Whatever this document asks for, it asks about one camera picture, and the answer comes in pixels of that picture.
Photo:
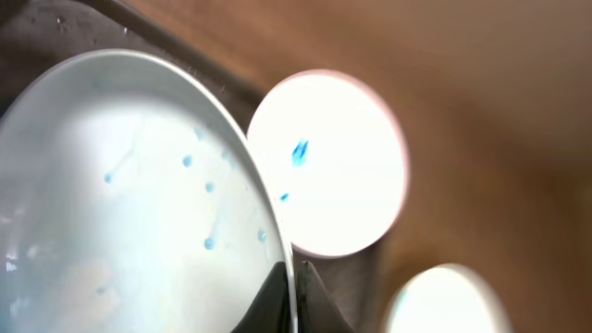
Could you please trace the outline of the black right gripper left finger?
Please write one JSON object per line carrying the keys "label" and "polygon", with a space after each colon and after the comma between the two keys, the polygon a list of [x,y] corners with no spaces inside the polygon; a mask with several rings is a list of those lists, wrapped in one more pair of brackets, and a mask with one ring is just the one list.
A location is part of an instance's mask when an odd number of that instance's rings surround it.
{"label": "black right gripper left finger", "polygon": [[286,265],[278,262],[232,333],[290,333],[290,322]]}

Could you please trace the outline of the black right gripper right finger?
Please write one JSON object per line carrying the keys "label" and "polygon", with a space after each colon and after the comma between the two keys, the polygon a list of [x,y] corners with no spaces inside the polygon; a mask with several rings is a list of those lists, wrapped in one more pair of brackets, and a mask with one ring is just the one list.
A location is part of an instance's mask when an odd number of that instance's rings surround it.
{"label": "black right gripper right finger", "polygon": [[315,266],[302,261],[296,277],[299,333],[353,333],[318,275]]}

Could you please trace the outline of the white plate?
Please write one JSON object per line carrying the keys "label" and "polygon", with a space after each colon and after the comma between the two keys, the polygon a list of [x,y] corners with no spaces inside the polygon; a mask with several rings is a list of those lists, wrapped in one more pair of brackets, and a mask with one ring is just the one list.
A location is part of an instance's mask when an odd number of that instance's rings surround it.
{"label": "white plate", "polygon": [[351,75],[306,70],[274,86],[247,130],[291,244],[339,258],[380,240],[404,206],[411,168],[385,100]]}
{"label": "white plate", "polygon": [[391,298],[385,333],[512,333],[497,293],[474,270],[458,264],[429,268]]}
{"label": "white plate", "polygon": [[292,253],[241,128],[154,55],[85,53],[1,118],[5,332],[232,332]]}

